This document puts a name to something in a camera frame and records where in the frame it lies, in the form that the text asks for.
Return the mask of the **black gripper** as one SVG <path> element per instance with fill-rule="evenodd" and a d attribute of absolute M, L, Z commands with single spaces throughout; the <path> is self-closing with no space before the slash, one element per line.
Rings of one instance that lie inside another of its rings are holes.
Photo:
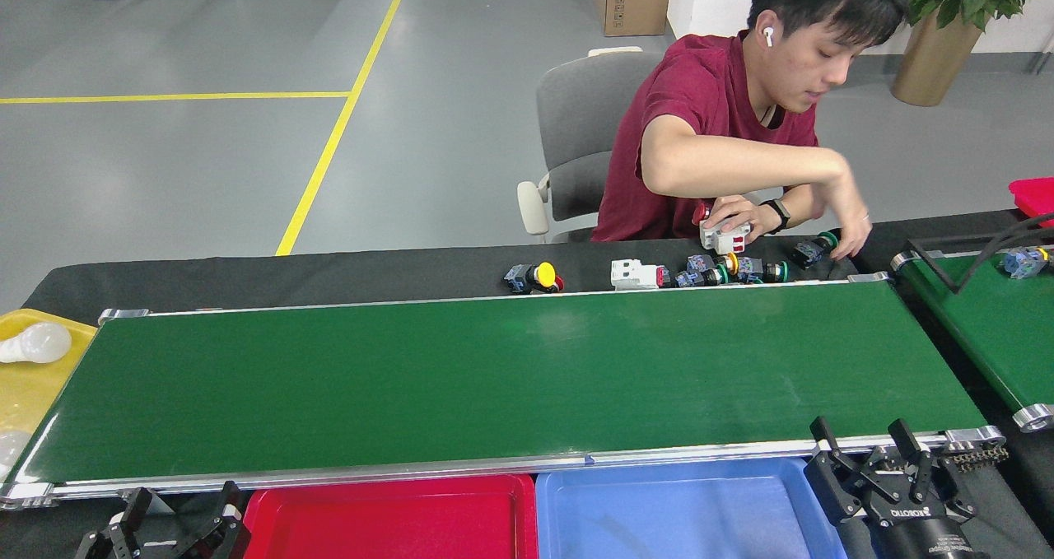
<path fill-rule="evenodd" d="M 934 452 L 923 447 L 906 420 L 889 424 L 889 435 L 904 461 L 907 491 L 894 491 L 889 502 L 880 494 L 846 489 L 859 464 L 844 454 L 825 417 L 809 425 L 817 448 L 807 461 L 807 482 L 832 525 L 865 520 L 879 558 L 987 558 L 963 532 L 978 506 L 963 485 L 967 454 Z"/>

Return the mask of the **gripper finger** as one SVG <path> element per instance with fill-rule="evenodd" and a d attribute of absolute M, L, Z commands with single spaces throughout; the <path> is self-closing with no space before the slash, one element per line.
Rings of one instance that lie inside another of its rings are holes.
<path fill-rule="evenodd" d="M 242 558 L 251 541 L 243 522 L 242 490 L 226 481 L 214 516 L 193 524 L 175 545 L 176 558 Z"/>
<path fill-rule="evenodd" d="M 142 545 L 136 538 L 147 512 L 155 501 L 151 489 L 140 487 L 126 498 L 126 509 L 110 519 L 102 531 L 90 531 L 82 537 L 75 558 L 142 558 Z"/>

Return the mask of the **person's right hand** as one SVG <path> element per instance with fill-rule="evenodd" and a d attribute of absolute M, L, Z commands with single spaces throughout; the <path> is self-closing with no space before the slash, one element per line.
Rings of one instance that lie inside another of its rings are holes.
<path fill-rule="evenodd" d="M 858 185 L 851 174 L 843 175 L 825 184 L 822 194 L 841 228 L 841 237 L 831 256 L 835 261 L 854 258 L 865 247 L 873 229 Z"/>

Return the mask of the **person's left hand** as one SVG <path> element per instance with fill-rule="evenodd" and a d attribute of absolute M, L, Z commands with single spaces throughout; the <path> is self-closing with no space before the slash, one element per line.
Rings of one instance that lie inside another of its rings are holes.
<path fill-rule="evenodd" d="M 781 218 L 768 205 L 756 205 L 743 195 L 731 195 L 716 198 L 709 207 L 707 218 L 702 221 L 704 228 L 719 226 L 723 231 L 730 231 L 744 224 L 749 224 L 752 228 L 749 235 L 745 237 L 749 245 L 778 229 Z"/>

